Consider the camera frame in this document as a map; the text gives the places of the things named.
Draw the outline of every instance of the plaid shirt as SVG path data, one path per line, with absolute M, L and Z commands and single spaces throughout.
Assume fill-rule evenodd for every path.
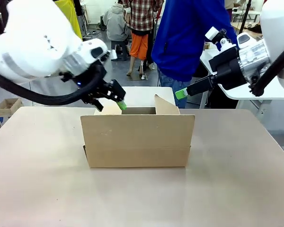
M 153 12 L 157 12 L 164 0 L 122 0 L 125 11 L 130 8 L 131 20 L 126 25 L 137 31 L 150 31 L 153 27 Z

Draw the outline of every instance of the green object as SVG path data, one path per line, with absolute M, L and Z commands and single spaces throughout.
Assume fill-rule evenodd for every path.
M 187 92 L 186 92 L 187 88 L 184 88 L 182 90 L 176 91 L 176 97 L 178 100 L 182 99 L 182 98 L 186 98 L 187 97 Z
M 124 101 L 117 102 L 117 104 L 121 110 L 126 110 L 126 104 Z

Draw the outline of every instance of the blue jacket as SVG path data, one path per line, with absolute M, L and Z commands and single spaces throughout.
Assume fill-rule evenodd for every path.
M 227 36 L 237 44 L 224 0 L 166 0 L 151 54 L 161 72 L 190 81 L 200 62 L 205 34 L 213 26 L 226 29 Z

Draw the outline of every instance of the yellow clothing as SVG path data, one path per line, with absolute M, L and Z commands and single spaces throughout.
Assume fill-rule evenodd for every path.
M 70 21 L 72 29 L 74 30 L 75 34 L 80 39 L 82 39 L 82 34 L 77 19 L 74 2 L 72 0 L 58 0 L 55 1 L 55 3 L 60 8 L 62 13 L 66 16 L 66 18 Z

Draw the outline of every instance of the small cardboard box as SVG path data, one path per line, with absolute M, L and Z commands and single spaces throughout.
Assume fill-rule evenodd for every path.
M 0 103 L 0 117 L 11 117 L 22 106 L 22 101 L 19 98 L 4 99 Z
M 155 96 L 155 107 L 105 106 L 82 116 L 90 167 L 184 167 L 190 151 L 194 115 Z

